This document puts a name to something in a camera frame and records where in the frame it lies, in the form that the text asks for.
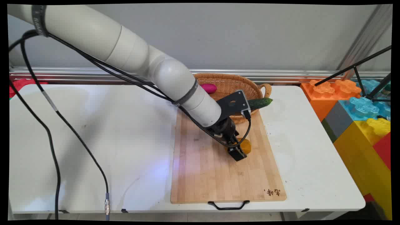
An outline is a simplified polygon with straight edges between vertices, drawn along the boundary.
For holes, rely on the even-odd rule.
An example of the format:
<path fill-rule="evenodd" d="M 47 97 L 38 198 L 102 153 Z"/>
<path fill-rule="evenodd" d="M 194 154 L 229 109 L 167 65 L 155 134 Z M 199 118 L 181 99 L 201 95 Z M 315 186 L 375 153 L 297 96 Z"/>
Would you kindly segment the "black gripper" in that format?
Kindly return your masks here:
<path fill-rule="evenodd" d="M 248 142 L 241 142 L 240 145 L 237 145 L 239 141 L 236 136 L 239 133 L 236 131 L 236 125 L 230 117 L 209 127 L 209 132 L 218 143 L 228 147 L 227 152 L 235 161 L 240 161 L 247 157 Z"/>

